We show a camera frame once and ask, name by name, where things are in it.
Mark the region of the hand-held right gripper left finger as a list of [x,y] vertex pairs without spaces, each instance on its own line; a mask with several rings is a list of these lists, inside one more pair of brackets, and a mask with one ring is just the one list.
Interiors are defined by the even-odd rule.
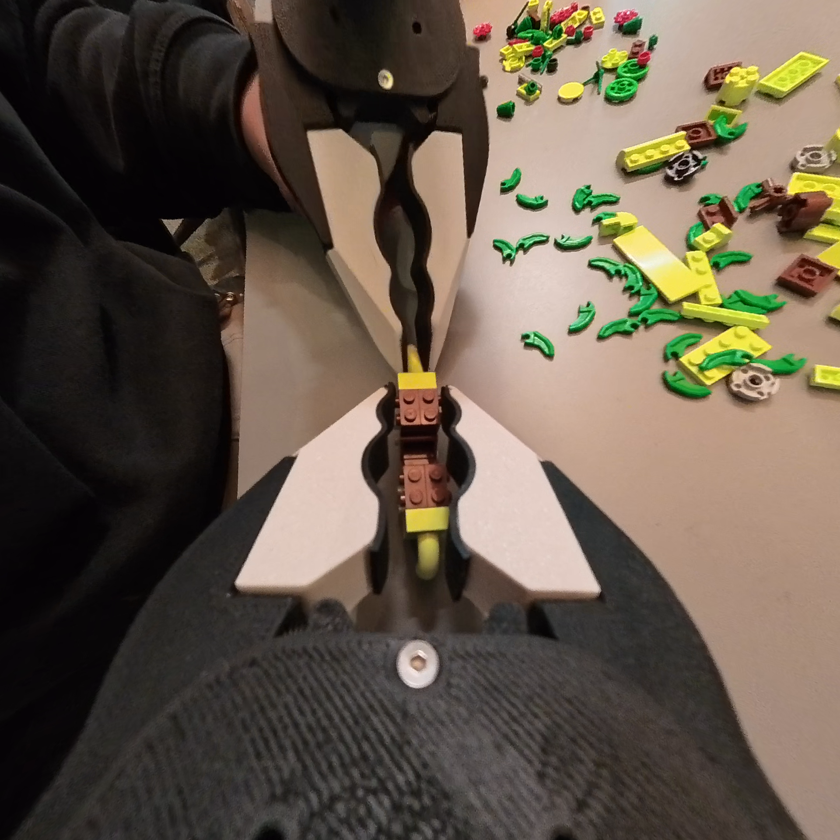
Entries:
[[304,445],[234,583],[237,592],[323,599],[352,611],[388,574],[387,470],[396,388],[387,385]]

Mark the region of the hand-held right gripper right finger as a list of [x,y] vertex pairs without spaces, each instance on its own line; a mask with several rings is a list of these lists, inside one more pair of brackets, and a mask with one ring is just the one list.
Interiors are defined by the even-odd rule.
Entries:
[[453,482],[444,557],[448,591],[486,615],[496,604],[601,594],[546,464],[459,389],[442,389]]

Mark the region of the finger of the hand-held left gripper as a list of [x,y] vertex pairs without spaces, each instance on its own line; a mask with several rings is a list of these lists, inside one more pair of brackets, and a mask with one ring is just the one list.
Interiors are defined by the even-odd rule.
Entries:
[[375,235],[375,210],[403,135],[397,127],[308,131],[331,237],[327,261],[386,360],[403,357],[403,326],[391,300],[392,268]]
[[469,244],[463,142],[432,132],[415,150],[413,190],[422,214],[416,231],[416,337],[427,369],[437,367]]

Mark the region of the brown and lime brick assembly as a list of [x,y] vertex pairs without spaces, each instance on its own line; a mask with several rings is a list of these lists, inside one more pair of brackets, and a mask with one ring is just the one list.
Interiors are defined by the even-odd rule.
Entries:
[[451,493],[448,470],[438,453],[441,420],[435,373],[400,373],[395,399],[401,458],[398,495],[410,534],[448,528]]

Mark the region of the heap of small flower pieces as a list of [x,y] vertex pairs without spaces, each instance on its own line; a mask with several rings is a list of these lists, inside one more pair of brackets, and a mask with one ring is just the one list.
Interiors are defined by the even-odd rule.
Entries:
[[635,7],[614,2],[463,2],[479,48],[488,114],[509,123],[540,102],[570,106],[587,96],[635,99],[650,71],[656,35]]

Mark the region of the person's left forearm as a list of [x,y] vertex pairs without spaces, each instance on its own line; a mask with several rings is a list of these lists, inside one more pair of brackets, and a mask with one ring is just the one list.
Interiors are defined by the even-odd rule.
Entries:
[[2,188],[100,217],[267,206],[246,148],[244,36],[198,7],[2,2]]

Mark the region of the person's left hand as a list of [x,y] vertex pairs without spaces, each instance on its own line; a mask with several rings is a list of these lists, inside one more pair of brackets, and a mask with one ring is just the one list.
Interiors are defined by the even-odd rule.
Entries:
[[292,196],[272,153],[262,108],[259,73],[255,71],[245,84],[239,103],[239,126],[245,146],[260,170],[278,187],[284,202],[292,207]]

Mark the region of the scatter of lime bricks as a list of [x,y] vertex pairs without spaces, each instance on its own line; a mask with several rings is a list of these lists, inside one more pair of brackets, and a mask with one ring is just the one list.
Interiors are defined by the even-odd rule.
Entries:
[[[667,184],[685,185],[706,169],[706,148],[741,138],[748,124],[738,105],[753,93],[782,100],[815,76],[828,59],[801,51],[765,76],[756,66],[730,62],[712,66],[704,87],[716,93],[704,119],[680,124],[674,132],[620,150],[617,168],[625,175],[661,172]],[[599,340],[633,335],[641,327],[692,320],[724,327],[701,343],[703,335],[684,332],[668,341],[665,362],[674,371],[662,379],[672,393],[692,400],[710,396],[711,387],[725,382],[732,396],[761,403],[775,396],[781,378],[801,371],[806,358],[787,353],[771,359],[771,345],[761,335],[770,315],[786,300],[776,292],[760,294],[737,288],[724,295],[718,274],[731,266],[746,266],[753,255],[729,247],[735,224],[742,217],[771,214],[785,237],[824,245],[816,255],[799,254],[782,269],[774,283],[784,291],[813,298],[838,280],[838,132],[824,143],[802,146],[790,162],[791,178],[782,183],[764,178],[740,188],[734,197],[719,192],[702,195],[697,221],[686,235],[686,253],[677,257],[631,213],[603,212],[593,217],[603,238],[610,238],[623,260],[591,258],[588,267],[609,278],[624,278],[624,290],[636,302],[624,318],[602,325]]]

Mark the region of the dark round plate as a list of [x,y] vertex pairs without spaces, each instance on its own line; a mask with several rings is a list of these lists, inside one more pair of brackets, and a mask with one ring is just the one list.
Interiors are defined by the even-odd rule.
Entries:
[[708,159],[698,150],[688,150],[672,157],[665,166],[665,179],[672,184],[690,182],[707,166]]

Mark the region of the grey round plate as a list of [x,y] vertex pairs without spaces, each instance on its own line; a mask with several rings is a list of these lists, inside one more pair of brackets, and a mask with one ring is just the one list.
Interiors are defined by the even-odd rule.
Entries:
[[823,174],[837,162],[837,152],[833,148],[818,143],[801,147],[791,160],[793,172]]
[[749,403],[768,400],[781,388],[780,379],[771,368],[757,362],[744,364],[733,370],[727,385],[733,396]]

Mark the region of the scatter of small brown bricks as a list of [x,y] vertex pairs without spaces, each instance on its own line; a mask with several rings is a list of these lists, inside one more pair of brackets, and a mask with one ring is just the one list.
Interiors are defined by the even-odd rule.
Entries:
[[[745,122],[730,120],[731,116],[738,117],[738,105],[754,92],[782,100],[818,75],[827,62],[821,56],[801,51],[763,77],[756,66],[738,62],[713,66],[704,82],[717,93],[716,106],[705,120],[679,130],[686,133],[689,144],[735,141],[748,128]],[[832,168],[838,166],[838,131],[818,144],[837,152],[836,163],[823,174],[791,171],[787,183],[774,178],[762,179],[745,185],[734,198],[717,193],[702,196],[697,214],[699,223],[688,234],[688,245],[711,249],[722,243],[718,231],[731,228],[742,214],[775,214],[776,228],[781,235],[802,235],[828,245],[818,257],[797,256],[778,275],[776,283],[807,298],[821,292],[838,278],[838,175],[831,174]]]

